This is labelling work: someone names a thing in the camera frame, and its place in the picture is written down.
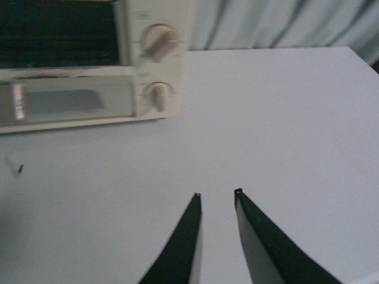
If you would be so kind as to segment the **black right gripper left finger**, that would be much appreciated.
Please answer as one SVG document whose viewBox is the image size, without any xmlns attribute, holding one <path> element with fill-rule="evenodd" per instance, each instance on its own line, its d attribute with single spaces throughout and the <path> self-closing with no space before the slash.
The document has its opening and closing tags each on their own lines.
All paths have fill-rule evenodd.
<svg viewBox="0 0 379 284">
<path fill-rule="evenodd" d="M 201 194 L 195 193 L 140 283 L 200 283 L 202 218 Z"/>
</svg>

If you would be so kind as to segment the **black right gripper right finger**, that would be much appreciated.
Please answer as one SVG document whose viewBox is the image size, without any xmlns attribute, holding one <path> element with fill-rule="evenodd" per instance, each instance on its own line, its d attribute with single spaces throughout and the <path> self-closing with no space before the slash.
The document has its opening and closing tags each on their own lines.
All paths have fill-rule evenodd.
<svg viewBox="0 0 379 284">
<path fill-rule="evenodd" d="M 241 188 L 234 196 L 240 240 L 253 283 L 341 283 L 302 251 Z"/>
</svg>

